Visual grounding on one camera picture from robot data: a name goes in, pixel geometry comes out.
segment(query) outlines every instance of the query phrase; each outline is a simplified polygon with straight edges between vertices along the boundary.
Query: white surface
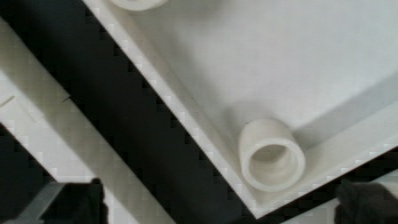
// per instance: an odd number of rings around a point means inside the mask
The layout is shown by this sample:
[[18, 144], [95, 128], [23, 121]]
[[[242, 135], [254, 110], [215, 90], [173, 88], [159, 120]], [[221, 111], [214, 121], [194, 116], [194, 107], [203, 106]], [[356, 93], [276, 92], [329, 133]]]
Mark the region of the white surface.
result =
[[[379, 182], [386, 186], [393, 195], [398, 196], [398, 171], [393, 171], [372, 182]], [[338, 199], [333, 199], [283, 224], [334, 224], [334, 209], [338, 204]]]
[[[398, 2], [84, 0], [256, 217], [398, 145]], [[238, 133], [279, 119], [308, 168], [281, 192], [242, 176]]]
[[111, 224], [174, 223], [2, 20], [0, 123], [59, 182], [100, 177]]
[[167, 0], [111, 0], [116, 5], [132, 11], [143, 11], [162, 6]]
[[242, 174], [253, 187], [286, 190], [302, 177], [306, 158], [285, 124], [274, 119], [251, 122], [240, 134]]

